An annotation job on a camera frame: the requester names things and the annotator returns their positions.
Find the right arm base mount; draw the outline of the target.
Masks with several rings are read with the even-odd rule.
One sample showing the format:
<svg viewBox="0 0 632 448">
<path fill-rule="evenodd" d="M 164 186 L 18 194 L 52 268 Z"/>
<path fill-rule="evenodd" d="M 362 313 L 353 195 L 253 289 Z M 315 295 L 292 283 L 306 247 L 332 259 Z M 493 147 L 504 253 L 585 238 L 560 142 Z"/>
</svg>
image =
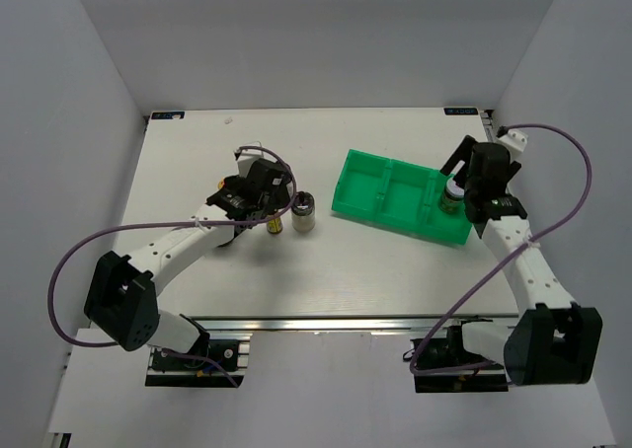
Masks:
<svg viewBox="0 0 632 448">
<path fill-rule="evenodd" d="M 484 362 L 477 354 L 467 352 L 462 342 L 460 325 L 450 324 L 429 342 L 416 362 L 417 370 L 432 370 L 425 376 L 414 375 L 417 394 L 503 393 L 510 388 L 504 368 L 489 365 L 481 368 L 439 373 L 441 367 L 456 367 Z"/>
</svg>

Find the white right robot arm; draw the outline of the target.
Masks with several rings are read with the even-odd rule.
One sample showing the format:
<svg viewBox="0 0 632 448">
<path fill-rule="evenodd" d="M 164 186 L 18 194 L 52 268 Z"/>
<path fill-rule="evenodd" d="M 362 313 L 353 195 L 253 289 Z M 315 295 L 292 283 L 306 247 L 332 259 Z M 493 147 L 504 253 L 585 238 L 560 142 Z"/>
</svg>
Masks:
<svg viewBox="0 0 632 448">
<path fill-rule="evenodd" d="M 465 136 L 441 168 L 464 190 L 464 211 L 492 252 L 513 293 L 518 321 L 508 329 L 470 321 L 445 344 L 446 357 L 466 368 L 481 357 L 504 366 L 518 386 L 585 384 L 593 372 L 602 330 L 594 308 L 583 307 L 564 288 L 537 247 L 527 213 L 508 191 L 520 168 L 514 141 L 479 142 Z"/>
</svg>

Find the glass shaker black lid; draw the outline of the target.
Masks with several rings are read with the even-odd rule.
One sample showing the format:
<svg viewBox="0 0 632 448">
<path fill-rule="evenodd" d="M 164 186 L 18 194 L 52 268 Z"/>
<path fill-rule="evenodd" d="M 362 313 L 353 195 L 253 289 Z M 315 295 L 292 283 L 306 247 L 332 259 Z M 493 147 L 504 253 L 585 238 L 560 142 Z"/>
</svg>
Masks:
<svg viewBox="0 0 632 448">
<path fill-rule="evenodd" d="M 299 191 L 291 206 L 292 227 L 299 233 L 310 232 L 315 227 L 315 199 L 307 191 Z"/>
</svg>

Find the small brown yellow-label bottle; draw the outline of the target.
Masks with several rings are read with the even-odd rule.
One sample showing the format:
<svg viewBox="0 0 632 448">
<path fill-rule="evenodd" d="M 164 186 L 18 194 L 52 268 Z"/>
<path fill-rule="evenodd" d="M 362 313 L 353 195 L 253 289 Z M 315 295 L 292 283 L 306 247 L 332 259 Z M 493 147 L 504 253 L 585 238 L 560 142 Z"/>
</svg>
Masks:
<svg viewBox="0 0 632 448">
<path fill-rule="evenodd" d="M 282 220 L 277 215 L 271 215 L 266 223 L 267 231 L 272 235 L 278 235 L 283 231 Z"/>
</svg>

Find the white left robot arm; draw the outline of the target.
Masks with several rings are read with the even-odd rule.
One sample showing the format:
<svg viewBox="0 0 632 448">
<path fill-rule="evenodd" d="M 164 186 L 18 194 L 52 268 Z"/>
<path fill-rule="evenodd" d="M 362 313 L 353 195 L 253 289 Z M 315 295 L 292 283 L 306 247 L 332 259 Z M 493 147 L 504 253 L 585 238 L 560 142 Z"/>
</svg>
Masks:
<svg viewBox="0 0 632 448">
<path fill-rule="evenodd" d="M 294 193 L 288 168 L 250 157 L 225 178 L 184 226 L 124 256 L 110 251 L 96 264 L 84 305 L 86 317 L 126 351 L 147 345 L 197 368 L 208 359 L 209 334 L 183 315 L 163 311 L 162 291 L 207 252 L 286 208 Z"/>
</svg>

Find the red-lid sauce jar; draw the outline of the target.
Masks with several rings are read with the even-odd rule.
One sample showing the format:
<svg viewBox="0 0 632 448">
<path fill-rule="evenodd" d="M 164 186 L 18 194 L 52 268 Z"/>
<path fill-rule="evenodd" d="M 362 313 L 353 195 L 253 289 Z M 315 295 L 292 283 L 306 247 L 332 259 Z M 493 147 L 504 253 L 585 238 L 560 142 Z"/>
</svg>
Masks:
<svg viewBox="0 0 632 448">
<path fill-rule="evenodd" d="M 236 240 L 236 238 L 235 238 L 235 237 L 233 237 L 231 240 L 229 240 L 229 241 L 227 241 L 227 242 L 225 242 L 225 243 L 223 243 L 223 244 L 221 244 L 221 245 L 217 246 L 217 249 L 221 249 L 221 248 L 226 248 L 226 247 L 229 247 L 229 246 L 231 246 L 231 245 L 233 244 L 233 242 L 234 242 L 235 240 Z"/>
</svg>

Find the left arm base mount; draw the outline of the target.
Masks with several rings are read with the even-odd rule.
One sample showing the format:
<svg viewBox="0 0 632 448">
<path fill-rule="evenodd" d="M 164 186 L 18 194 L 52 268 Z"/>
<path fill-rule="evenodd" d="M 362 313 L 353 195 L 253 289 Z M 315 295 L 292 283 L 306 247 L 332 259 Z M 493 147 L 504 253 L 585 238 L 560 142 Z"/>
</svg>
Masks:
<svg viewBox="0 0 632 448">
<path fill-rule="evenodd" d="M 247 334 L 215 333 L 201 359 L 175 356 L 152 348 L 145 376 L 146 387 L 237 389 L 241 386 L 250 353 Z"/>
</svg>

